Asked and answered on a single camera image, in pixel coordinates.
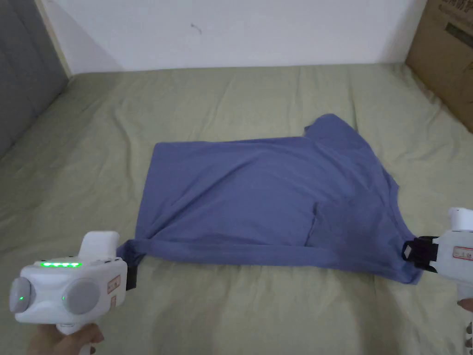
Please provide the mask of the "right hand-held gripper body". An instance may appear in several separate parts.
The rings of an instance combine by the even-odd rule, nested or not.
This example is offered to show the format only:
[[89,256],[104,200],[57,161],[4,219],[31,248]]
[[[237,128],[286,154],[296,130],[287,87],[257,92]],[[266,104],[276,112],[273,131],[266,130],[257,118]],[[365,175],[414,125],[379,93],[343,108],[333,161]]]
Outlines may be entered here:
[[417,269],[454,281],[461,303],[473,298],[473,211],[451,208],[449,218],[448,231],[405,242],[401,256]]

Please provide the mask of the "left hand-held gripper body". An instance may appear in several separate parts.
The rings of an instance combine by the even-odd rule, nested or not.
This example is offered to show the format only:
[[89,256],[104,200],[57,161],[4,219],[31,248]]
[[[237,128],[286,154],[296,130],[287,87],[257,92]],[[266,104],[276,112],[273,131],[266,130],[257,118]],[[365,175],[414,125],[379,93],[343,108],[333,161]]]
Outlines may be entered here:
[[9,308],[21,323],[53,324],[72,334],[126,297],[127,264],[118,257],[119,233],[92,231],[78,255],[35,261],[12,282]]

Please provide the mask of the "person's right hand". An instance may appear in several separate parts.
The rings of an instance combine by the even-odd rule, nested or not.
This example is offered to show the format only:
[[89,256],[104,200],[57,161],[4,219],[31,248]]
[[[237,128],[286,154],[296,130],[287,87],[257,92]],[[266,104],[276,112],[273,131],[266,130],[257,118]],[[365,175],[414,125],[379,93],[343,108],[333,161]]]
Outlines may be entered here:
[[473,287],[464,284],[457,285],[457,296],[457,304],[461,308],[473,312]]

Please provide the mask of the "person's left hand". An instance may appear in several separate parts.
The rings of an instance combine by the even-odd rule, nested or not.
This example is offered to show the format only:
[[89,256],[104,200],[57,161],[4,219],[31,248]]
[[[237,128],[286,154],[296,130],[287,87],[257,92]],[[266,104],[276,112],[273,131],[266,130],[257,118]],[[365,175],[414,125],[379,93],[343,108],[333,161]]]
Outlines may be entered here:
[[54,324],[39,324],[29,342],[29,355],[78,355],[84,345],[97,344],[104,335],[97,324],[87,324],[79,331],[64,335]]

